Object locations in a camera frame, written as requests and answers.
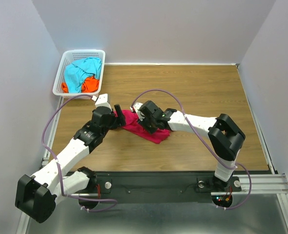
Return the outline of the pink t-shirt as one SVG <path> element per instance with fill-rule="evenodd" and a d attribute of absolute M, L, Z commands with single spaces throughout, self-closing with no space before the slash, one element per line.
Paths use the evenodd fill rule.
<path fill-rule="evenodd" d="M 170 136 L 169 130 L 158 129 L 155 133 L 150 134 L 145 130 L 137 121 L 139 120 L 136 113 L 132 113 L 130 110 L 122 110 L 125 116 L 126 125 L 121 128 L 127 130 L 141 138 L 151 141 L 156 144 L 160 144 Z"/>

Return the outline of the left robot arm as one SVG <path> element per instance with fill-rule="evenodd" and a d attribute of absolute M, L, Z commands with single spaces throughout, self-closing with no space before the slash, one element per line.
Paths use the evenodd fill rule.
<path fill-rule="evenodd" d="M 38 223 L 45 222 L 64 197 L 75 192 L 101 191 L 96 173 L 86 167 L 71 176 L 67 173 L 98 147 L 109 130 L 125 126 L 125 116 L 116 104 L 113 109 L 99 106 L 92 119 L 79 129 L 68 145 L 46 166 L 31 176 L 23 175 L 17 184 L 15 206 Z"/>

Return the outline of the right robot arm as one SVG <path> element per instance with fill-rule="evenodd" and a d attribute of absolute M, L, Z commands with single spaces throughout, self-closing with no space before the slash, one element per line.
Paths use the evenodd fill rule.
<path fill-rule="evenodd" d="M 150 134 L 157 130 L 195 133 L 218 161 L 212 179 L 214 188 L 224 190 L 230 185 L 246 136 L 229 115 L 200 117 L 172 108 L 163 111 L 151 100 L 136 102 L 131 109 L 138 115 L 138 123 Z"/>

